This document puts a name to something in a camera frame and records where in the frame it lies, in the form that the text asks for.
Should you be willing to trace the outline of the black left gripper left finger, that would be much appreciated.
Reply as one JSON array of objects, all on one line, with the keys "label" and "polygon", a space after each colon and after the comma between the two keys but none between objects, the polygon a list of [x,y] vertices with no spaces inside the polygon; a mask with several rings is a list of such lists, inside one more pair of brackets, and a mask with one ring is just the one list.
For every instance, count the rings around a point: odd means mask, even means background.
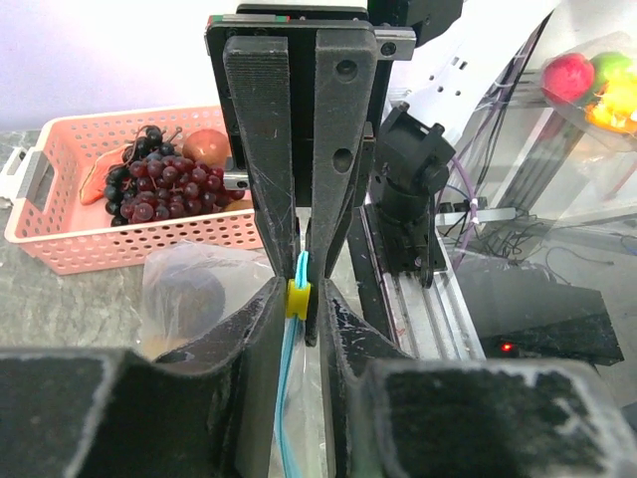
[{"label": "black left gripper left finger", "polygon": [[208,427],[228,374],[198,374],[129,349],[5,349],[5,477],[241,477]]}]

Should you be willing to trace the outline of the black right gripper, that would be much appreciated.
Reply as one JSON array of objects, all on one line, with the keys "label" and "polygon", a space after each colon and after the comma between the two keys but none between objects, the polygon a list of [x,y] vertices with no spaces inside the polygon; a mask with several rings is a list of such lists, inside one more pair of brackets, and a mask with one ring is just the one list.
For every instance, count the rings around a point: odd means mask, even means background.
[{"label": "black right gripper", "polygon": [[404,3],[243,3],[209,18],[205,42],[237,166],[275,274],[294,275],[296,211],[312,209],[306,344],[342,214],[359,206],[392,66],[413,56]]}]

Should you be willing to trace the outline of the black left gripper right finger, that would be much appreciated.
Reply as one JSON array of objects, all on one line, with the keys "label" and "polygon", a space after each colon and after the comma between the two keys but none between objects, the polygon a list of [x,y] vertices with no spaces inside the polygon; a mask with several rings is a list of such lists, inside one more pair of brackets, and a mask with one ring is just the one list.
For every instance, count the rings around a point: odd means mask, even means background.
[{"label": "black left gripper right finger", "polygon": [[636,436],[584,363],[418,360],[318,287],[332,477],[632,477]]}]

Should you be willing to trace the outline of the fake brown round fruit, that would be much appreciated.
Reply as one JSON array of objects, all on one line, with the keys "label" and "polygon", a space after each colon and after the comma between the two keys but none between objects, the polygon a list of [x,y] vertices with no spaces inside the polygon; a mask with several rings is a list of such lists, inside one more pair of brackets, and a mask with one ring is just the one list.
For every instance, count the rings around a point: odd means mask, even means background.
[{"label": "fake brown round fruit", "polygon": [[208,166],[224,167],[231,155],[226,135],[217,129],[204,128],[190,134],[184,141],[181,154]]}]

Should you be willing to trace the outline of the blue zip top bag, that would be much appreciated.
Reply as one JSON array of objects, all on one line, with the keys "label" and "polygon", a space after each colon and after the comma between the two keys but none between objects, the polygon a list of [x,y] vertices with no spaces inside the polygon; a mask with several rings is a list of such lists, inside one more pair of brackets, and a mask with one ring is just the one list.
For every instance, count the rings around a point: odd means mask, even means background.
[{"label": "blue zip top bag", "polygon": [[[211,269],[225,289],[222,319],[194,339],[166,339],[146,310],[149,284],[173,265]],[[306,349],[305,326],[285,298],[285,283],[253,251],[182,241],[150,254],[143,268],[139,346],[190,373],[227,368],[208,427],[222,447],[217,461],[241,477],[326,474],[319,356]]]}]

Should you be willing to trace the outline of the fake purple grape bunch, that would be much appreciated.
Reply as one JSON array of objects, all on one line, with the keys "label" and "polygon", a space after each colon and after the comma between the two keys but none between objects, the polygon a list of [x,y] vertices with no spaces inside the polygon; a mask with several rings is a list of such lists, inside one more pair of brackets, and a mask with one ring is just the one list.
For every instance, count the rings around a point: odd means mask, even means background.
[{"label": "fake purple grape bunch", "polygon": [[252,207],[245,191],[225,186],[222,168],[174,155],[111,167],[104,196],[112,227]]}]

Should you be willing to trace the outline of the fake dark blue grape bunch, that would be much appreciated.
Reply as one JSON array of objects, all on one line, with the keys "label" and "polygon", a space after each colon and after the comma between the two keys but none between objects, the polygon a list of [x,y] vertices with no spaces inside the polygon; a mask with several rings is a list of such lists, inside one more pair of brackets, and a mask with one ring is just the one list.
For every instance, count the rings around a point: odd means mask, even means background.
[{"label": "fake dark blue grape bunch", "polygon": [[106,213],[110,225],[159,222],[184,215],[179,185],[181,173],[175,166],[175,145],[157,125],[143,125],[129,143],[128,179],[105,189]]}]

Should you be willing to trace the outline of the fake watermelon slice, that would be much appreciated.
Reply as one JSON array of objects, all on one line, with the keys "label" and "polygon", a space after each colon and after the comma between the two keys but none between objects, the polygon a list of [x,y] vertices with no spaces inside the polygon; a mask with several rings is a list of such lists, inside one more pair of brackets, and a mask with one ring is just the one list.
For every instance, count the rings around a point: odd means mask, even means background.
[{"label": "fake watermelon slice", "polygon": [[131,149],[131,144],[123,144],[96,159],[80,187],[79,199],[83,206],[103,198],[108,185],[119,185],[128,179],[127,155]]}]

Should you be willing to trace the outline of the pink perforated plastic basket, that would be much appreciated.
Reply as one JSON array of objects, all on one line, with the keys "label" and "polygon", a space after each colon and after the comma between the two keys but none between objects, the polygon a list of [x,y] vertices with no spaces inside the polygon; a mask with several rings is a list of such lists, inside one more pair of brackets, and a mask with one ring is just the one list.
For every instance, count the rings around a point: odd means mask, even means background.
[{"label": "pink perforated plastic basket", "polygon": [[113,228],[106,203],[80,201],[96,160],[134,137],[144,124],[177,143],[201,128],[225,129],[218,106],[148,109],[49,120],[26,152],[26,172],[5,228],[5,239],[59,275],[141,264],[180,240],[258,249],[262,240],[250,209]]}]

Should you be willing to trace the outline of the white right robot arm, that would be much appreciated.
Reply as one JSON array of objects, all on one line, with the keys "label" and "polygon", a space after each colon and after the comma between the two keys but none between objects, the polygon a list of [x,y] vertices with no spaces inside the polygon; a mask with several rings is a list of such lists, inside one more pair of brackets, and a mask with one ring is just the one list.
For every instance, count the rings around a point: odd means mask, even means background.
[{"label": "white right robot arm", "polygon": [[204,38],[236,164],[275,273],[326,279],[369,187],[430,287],[436,193],[477,106],[552,1],[243,4]]}]

